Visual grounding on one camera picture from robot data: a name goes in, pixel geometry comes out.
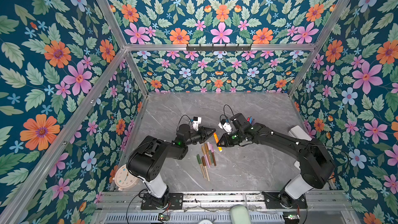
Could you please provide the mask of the pink cap green pen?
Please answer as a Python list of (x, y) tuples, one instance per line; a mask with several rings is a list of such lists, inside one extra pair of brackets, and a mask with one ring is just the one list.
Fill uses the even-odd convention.
[(214, 148), (212, 146), (212, 144), (210, 142), (208, 142), (208, 149), (209, 149), (209, 155), (210, 155), (210, 159), (211, 162), (213, 163), (214, 166), (216, 166), (216, 160), (215, 160), (215, 156), (214, 156)]

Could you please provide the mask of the orange marker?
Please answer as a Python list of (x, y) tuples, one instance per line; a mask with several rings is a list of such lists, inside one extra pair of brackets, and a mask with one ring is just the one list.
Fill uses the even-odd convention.
[(220, 152), (222, 152), (222, 148), (219, 146), (219, 138), (216, 133), (214, 133), (214, 139), (216, 141), (217, 148)]

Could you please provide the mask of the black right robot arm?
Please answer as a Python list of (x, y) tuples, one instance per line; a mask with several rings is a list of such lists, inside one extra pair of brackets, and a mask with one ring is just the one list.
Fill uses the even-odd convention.
[(300, 165), (300, 174), (288, 181), (275, 198), (284, 208), (292, 208), (297, 201), (312, 189), (322, 189), (335, 170), (332, 156), (318, 139), (298, 138), (306, 132), (299, 126), (294, 137), (276, 132), (264, 124), (250, 123), (238, 113), (232, 117), (229, 123), (233, 124), (235, 131), (226, 132), (217, 143), (218, 147), (234, 147), (257, 144), (272, 147), (290, 155)]

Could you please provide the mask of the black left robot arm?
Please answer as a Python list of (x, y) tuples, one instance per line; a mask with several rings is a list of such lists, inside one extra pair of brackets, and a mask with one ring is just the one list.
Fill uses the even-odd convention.
[(176, 138), (163, 141), (147, 136), (130, 154), (126, 168), (139, 178), (147, 188), (143, 195), (142, 210), (182, 209), (183, 194), (171, 194), (163, 181), (160, 171), (167, 158), (182, 160), (189, 151), (189, 145), (203, 144), (215, 134), (215, 128), (199, 126), (197, 129), (181, 124), (176, 130)]

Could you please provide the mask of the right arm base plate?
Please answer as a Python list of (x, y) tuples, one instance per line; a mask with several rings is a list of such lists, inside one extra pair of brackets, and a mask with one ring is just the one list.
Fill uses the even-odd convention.
[(269, 209), (307, 209), (308, 205), (306, 202), (305, 195), (301, 195), (298, 199), (291, 198), (287, 193), (283, 192), (269, 192), (262, 191), (262, 196), (264, 197), (264, 202)]

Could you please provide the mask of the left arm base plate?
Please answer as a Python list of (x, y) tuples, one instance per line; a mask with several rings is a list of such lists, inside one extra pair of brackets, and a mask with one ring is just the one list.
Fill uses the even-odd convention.
[(141, 210), (181, 210), (183, 205), (182, 193), (168, 193), (162, 198), (156, 198), (149, 193), (144, 194)]

